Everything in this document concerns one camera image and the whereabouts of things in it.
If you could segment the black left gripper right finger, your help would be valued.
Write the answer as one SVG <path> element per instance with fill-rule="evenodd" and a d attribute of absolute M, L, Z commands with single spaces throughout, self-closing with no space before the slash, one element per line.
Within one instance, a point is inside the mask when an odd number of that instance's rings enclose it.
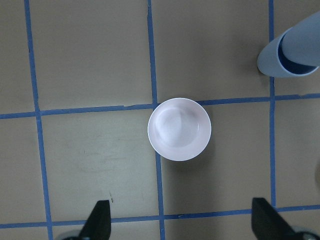
<path fill-rule="evenodd" d="M 263 197 L 251 202 L 251 228 L 258 240 L 294 240 L 296 232 Z"/>

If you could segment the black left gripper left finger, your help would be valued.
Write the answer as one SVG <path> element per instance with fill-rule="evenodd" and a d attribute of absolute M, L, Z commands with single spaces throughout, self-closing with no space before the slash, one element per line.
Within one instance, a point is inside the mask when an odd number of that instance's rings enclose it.
<path fill-rule="evenodd" d="M 111 236 L 111 208 L 109 200 L 95 204 L 86 223 L 81 229 L 79 240 L 109 240 Z"/>

